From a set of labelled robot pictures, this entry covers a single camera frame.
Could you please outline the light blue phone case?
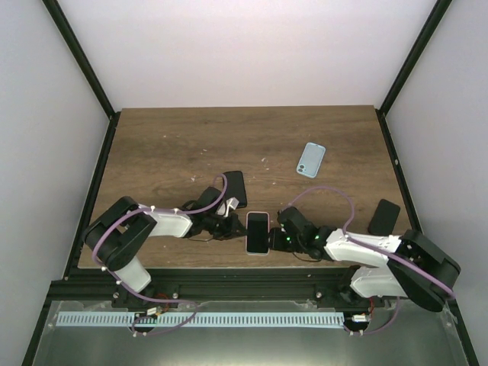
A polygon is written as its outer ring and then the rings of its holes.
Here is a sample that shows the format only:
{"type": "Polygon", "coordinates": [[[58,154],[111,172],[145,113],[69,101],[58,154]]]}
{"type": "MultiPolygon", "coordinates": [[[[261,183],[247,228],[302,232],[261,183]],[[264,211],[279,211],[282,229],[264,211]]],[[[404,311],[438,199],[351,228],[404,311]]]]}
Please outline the light blue phone case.
{"type": "Polygon", "coordinates": [[[308,142],[297,163],[296,172],[308,178],[315,178],[319,172],[326,148],[317,143],[308,142]]]}

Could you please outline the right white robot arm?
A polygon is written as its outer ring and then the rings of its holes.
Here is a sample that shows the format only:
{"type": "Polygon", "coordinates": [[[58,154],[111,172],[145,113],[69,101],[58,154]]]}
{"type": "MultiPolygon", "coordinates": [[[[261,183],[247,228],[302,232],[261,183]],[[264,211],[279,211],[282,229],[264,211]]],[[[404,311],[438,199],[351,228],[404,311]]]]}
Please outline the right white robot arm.
{"type": "Polygon", "coordinates": [[[374,236],[315,226],[293,206],[279,211],[278,224],[268,235],[269,249],[357,265],[339,287],[339,298],[347,307],[369,297],[403,297],[439,312],[454,298],[460,265],[419,231],[374,236]]]}

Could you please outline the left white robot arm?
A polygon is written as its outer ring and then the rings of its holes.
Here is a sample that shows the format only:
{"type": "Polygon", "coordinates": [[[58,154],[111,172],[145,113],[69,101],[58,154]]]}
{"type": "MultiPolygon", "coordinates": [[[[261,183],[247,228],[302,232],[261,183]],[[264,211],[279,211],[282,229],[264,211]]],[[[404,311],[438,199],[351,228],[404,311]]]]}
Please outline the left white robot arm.
{"type": "Polygon", "coordinates": [[[96,260],[128,285],[129,298],[140,308],[156,298],[151,276],[136,257],[149,237],[190,239],[207,232],[215,240],[246,235],[236,210],[247,206],[246,190],[227,188],[223,193],[208,187],[197,200],[174,209],[158,210],[124,196],[95,220],[82,234],[96,260]]]}

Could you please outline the light blue slotted strip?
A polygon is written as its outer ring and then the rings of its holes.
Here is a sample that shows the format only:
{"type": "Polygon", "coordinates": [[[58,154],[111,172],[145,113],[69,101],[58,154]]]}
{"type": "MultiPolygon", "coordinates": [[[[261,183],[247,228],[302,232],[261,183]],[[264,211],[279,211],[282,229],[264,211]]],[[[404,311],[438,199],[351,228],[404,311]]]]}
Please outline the light blue slotted strip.
{"type": "MultiPolygon", "coordinates": [[[[191,321],[188,327],[305,327],[342,328],[342,313],[165,313],[155,319],[143,319],[136,324],[140,327],[169,328],[191,321]]],[[[57,326],[108,326],[125,327],[133,324],[134,313],[125,312],[77,312],[63,311],[56,317],[57,326]]]]}

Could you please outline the black front rail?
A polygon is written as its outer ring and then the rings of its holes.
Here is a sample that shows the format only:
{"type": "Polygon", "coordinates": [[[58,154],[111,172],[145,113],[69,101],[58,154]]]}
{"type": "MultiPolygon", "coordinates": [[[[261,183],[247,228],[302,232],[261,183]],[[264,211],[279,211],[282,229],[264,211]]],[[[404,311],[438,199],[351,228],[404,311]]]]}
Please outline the black front rail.
{"type": "Polygon", "coordinates": [[[345,300],[347,268],[150,269],[147,297],[193,300],[297,300],[319,307],[366,308],[369,300],[345,300]]]}

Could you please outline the right black frame post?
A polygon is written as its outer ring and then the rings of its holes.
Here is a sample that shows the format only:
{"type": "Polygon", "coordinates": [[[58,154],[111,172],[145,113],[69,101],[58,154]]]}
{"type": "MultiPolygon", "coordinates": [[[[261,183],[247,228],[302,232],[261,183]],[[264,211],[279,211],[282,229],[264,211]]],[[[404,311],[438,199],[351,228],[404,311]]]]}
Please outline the right black frame post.
{"type": "Polygon", "coordinates": [[[396,99],[400,95],[403,86],[406,84],[409,76],[414,70],[417,62],[423,54],[425,48],[429,44],[432,36],[434,35],[437,27],[440,25],[441,20],[445,16],[445,13],[449,9],[452,0],[437,0],[432,7],[428,17],[426,18],[421,31],[415,39],[415,42],[411,46],[400,71],[397,73],[396,78],[393,81],[384,101],[382,102],[379,112],[387,115],[390,109],[393,107],[396,99]]]}

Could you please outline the black frame post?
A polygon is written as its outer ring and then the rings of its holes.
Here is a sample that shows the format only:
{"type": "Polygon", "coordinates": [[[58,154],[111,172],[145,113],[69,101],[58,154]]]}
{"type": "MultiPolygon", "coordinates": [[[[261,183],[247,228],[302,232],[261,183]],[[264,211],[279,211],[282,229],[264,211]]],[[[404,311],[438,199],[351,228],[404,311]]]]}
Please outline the black frame post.
{"type": "Polygon", "coordinates": [[[445,13],[449,9],[452,0],[437,0],[432,7],[428,17],[426,18],[421,31],[415,39],[415,42],[411,46],[400,71],[397,73],[396,78],[393,81],[384,101],[382,102],[379,112],[387,115],[390,109],[393,107],[396,99],[400,95],[403,86],[406,84],[409,76],[414,70],[417,62],[423,54],[425,48],[429,44],[432,36],[434,35],[437,27],[440,25],[441,20],[445,16],[445,13]]]}
{"type": "Polygon", "coordinates": [[[114,119],[117,113],[110,103],[109,98],[92,68],[82,45],[75,35],[75,31],[72,29],[68,18],[62,10],[60,3],[56,0],[42,0],[42,3],[56,25],[65,44],[69,48],[70,53],[84,75],[85,80],[88,82],[88,85],[98,100],[102,110],[109,119],[114,119]]]}

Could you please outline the left black frame post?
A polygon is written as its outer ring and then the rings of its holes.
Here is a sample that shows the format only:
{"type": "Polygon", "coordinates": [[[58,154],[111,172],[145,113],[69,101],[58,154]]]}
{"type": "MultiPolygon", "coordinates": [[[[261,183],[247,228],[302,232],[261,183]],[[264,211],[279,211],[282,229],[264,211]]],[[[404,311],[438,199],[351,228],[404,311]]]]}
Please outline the left black frame post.
{"type": "Polygon", "coordinates": [[[98,100],[102,110],[109,119],[114,119],[117,113],[110,103],[109,98],[92,68],[82,45],[75,35],[75,31],[72,29],[68,18],[62,10],[60,3],[56,0],[42,0],[42,3],[56,25],[65,44],[69,48],[70,53],[84,75],[85,80],[88,82],[88,85],[98,100]]]}

